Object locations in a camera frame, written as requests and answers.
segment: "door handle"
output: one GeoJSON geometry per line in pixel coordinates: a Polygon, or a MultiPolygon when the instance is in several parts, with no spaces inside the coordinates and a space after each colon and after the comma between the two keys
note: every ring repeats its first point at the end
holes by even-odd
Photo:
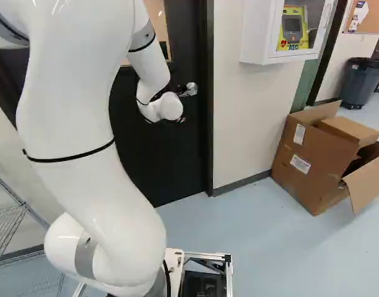
{"type": "Polygon", "coordinates": [[[198,94],[198,85],[194,82],[189,82],[185,85],[185,89],[177,92],[180,98],[192,97],[198,94]]]}

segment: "aed device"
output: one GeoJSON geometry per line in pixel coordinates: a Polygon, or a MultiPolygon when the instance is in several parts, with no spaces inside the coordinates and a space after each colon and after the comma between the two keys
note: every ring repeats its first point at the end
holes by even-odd
{"type": "Polygon", "coordinates": [[[304,50],[307,48],[309,48],[307,7],[285,5],[277,51],[304,50]]]}

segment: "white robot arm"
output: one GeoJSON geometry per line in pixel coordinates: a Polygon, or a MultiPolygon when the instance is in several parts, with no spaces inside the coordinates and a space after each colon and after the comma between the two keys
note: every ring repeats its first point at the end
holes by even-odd
{"type": "Polygon", "coordinates": [[[12,47],[31,43],[17,128],[66,210],[47,232],[48,259],[114,296],[149,296],[166,234],[122,168],[110,126],[108,98],[125,56],[148,121],[177,120],[183,107],[171,92],[151,102],[170,73],[142,0],[0,0],[0,24],[12,47]]]}

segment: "green door frame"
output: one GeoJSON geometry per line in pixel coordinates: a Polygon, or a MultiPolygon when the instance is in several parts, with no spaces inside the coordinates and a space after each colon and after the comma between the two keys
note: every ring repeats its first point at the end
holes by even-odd
{"type": "MultiPolygon", "coordinates": [[[[338,3],[338,0],[335,0],[333,9],[331,11],[331,15],[334,15],[336,13],[337,3],[338,3]]],[[[320,65],[320,61],[326,47],[326,42],[329,36],[333,19],[334,19],[333,17],[330,17],[328,28],[325,34],[325,38],[323,40],[323,44],[320,49],[319,58],[314,59],[314,60],[307,60],[305,61],[305,64],[303,65],[300,82],[298,83],[297,91],[294,96],[293,105],[291,107],[290,113],[295,113],[297,111],[303,110],[305,106],[307,105],[308,97],[311,92],[313,82],[315,81],[316,74],[318,72],[318,68],[320,65]]]]}

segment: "aed sign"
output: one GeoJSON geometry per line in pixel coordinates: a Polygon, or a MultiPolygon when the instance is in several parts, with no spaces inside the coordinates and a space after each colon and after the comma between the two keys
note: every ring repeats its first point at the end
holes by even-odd
{"type": "Polygon", "coordinates": [[[299,45],[289,45],[289,51],[295,51],[299,49],[299,45]]]}

